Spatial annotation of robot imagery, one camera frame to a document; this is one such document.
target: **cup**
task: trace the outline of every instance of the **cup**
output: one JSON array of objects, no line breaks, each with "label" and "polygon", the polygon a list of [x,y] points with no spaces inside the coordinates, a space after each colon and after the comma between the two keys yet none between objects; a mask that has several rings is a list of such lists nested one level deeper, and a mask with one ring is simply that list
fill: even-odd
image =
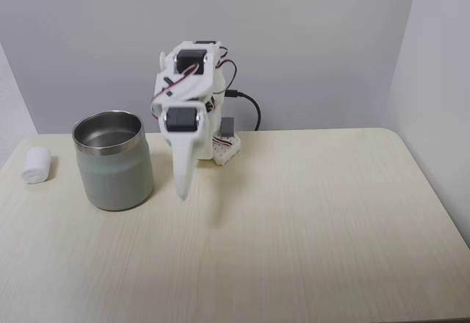
[{"label": "cup", "polygon": [[78,122],[72,131],[85,192],[105,211],[123,211],[144,201],[153,173],[144,125],[138,116],[112,110]]}]

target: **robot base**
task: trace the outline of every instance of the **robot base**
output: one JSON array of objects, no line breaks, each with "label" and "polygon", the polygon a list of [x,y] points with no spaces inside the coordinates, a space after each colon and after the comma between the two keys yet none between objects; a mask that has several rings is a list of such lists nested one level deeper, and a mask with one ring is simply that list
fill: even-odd
[{"label": "robot base", "polygon": [[241,142],[237,135],[233,137],[218,137],[222,141],[230,142],[232,145],[221,145],[216,142],[212,143],[212,150],[214,151],[214,162],[217,165],[224,165],[232,156],[240,150]]}]

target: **white wall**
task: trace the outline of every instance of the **white wall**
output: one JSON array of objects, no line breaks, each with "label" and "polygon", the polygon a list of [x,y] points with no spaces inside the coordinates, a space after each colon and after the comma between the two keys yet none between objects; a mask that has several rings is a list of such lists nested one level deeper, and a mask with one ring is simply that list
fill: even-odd
[{"label": "white wall", "polygon": [[0,169],[22,139],[36,134],[0,44]]},{"label": "white wall", "polygon": [[[156,123],[160,51],[221,40],[263,129],[380,126],[412,0],[0,0],[0,40],[37,130],[93,112]],[[252,129],[255,109],[226,101]]]},{"label": "white wall", "polygon": [[470,243],[470,0],[414,0],[388,108]]}]

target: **white cylindrical object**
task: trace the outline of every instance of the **white cylindrical object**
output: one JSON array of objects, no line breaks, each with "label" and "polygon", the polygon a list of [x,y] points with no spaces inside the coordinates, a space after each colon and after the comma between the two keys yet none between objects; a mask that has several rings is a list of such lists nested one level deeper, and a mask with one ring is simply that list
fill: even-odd
[{"label": "white cylindrical object", "polygon": [[47,180],[51,167],[51,152],[44,147],[32,147],[24,160],[21,178],[28,184]]}]

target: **wooden table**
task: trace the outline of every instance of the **wooden table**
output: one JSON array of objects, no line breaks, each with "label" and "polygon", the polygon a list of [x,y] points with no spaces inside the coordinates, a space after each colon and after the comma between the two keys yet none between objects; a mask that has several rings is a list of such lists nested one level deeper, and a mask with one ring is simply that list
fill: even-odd
[{"label": "wooden table", "polygon": [[[0,173],[0,322],[382,322],[470,316],[470,250],[402,140],[378,129],[242,132],[186,202],[148,135],[156,185],[92,206],[70,135]],[[49,181],[20,179],[48,147]]]}]

